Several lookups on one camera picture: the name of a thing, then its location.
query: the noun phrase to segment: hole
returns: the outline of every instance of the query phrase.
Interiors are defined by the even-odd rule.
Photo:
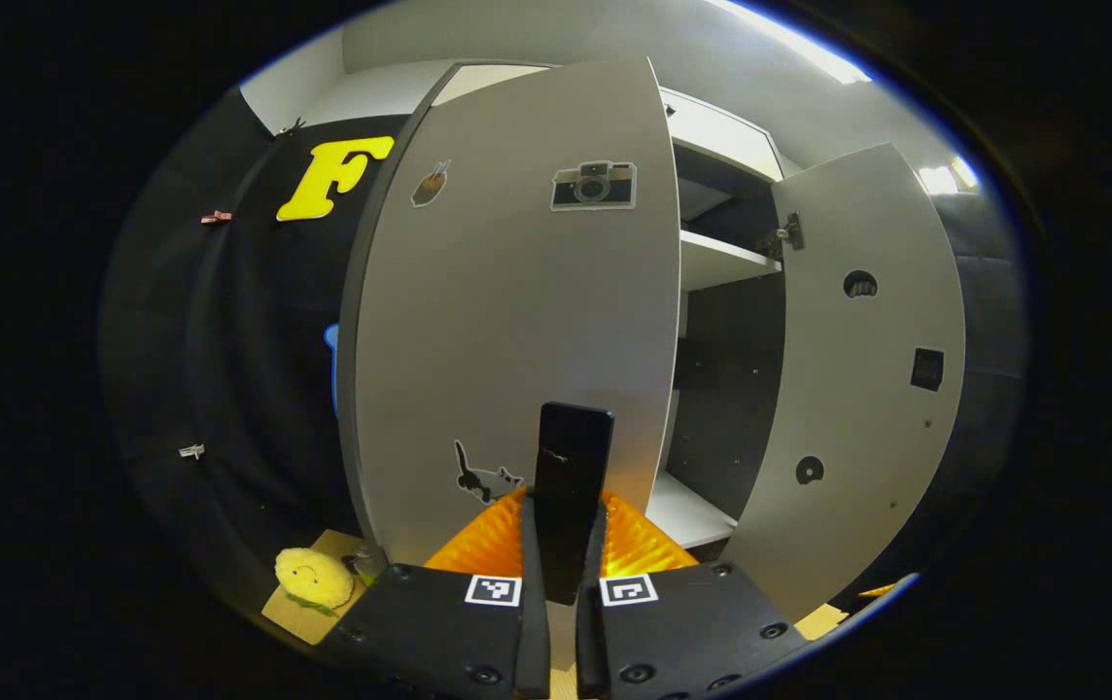
[[[866,270],[854,270],[845,276],[845,284],[842,285],[842,288],[845,289],[845,296],[851,298],[855,296],[875,296],[876,278]]]
[[[475,666],[468,669],[468,677],[481,686],[495,686],[499,682],[499,672],[490,666]]]
[[[724,677],[724,678],[717,678],[717,679],[715,679],[715,681],[712,681],[712,682],[707,683],[707,690],[715,690],[717,688],[724,688],[726,686],[729,686],[731,682],[737,681],[738,678],[742,678],[742,677],[739,677],[739,674],[737,674],[737,673],[729,673],[729,674],[726,674],[726,677]]]
[[[647,664],[634,664],[627,666],[626,669],[622,670],[622,681],[626,682],[647,682],[655,674],[654,666]]]
[[[818,457],[811,455],[802,457],[797,462],[797,469],[793,470],[793,474],[796,475],[797,482],[802,486],[806,486],[806,484],[813,481],[823,479],[823,462]]]
[[[764,629],[759,630],[759,637],[764,639],[776,639],[780,634],[785,634],[788,632],[788,625],[785,623],[770,624]]]

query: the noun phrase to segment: clothespin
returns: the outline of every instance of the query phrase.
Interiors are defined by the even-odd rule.
[[[206,453],[206,446],[201,443],[190,444],[188,447],[180,448],[180,456],[192,457],[192,461],[197,462],[201,460],[201,456]]]
[[[201,217],[201,223],[205,225],[221,225],[221,223],[230,220],[232,220],[231,211],[216,211],[208,217]]]
[[[301,120],[301,117],[297,117],[297,120],[292,122],[292,126],[281,128],[280,134],[276,134],[270,139],[268,139],[267,142],[275,142],[275,139],[280,138],[281,136],[292,136],[294,134],[297,134],[298,129],[301,129],[301,127],[304,126],[306,126],[306,122]]]

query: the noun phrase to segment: cabinet door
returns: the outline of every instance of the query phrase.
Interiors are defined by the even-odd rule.
[[[946,231],[892,145],[773,194],[780,220],[800,216],[802,245],[785,247],[776,417],[724,556],[797,620],[884,550],[929,487],[962,391],[964,319]]]
[[[341,357],[342,435],[356,435],[351,485],[375,540],[393,562],[426,562],[484,496],[533,484],[547,402],[614,413],[605,487],[645,510],[681,283],[676,169],[649,61],[459,95],[428,110],[399,158],[359,300],[347,288],[344,307],[359,315],[356,356]],[[566,186],[553,207],[557,174],[595,162],[631,165],[614,169],[615,204],[566,205]]]

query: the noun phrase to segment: cabinet shelf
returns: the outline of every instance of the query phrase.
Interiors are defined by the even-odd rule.
[[[737,521],[708,504],[666,470],[655,474],[646,519],[684,550],[724,540],[737,526]]]
[[[782,272],[780,262],[705,235],[682,231],[682,292]]]

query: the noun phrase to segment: smiley face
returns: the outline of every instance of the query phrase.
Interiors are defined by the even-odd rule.
[[[353,594],[353,576],[339,559],[315,550],[282,550],[275,559],[281,589],[327,608],[344,605]]]

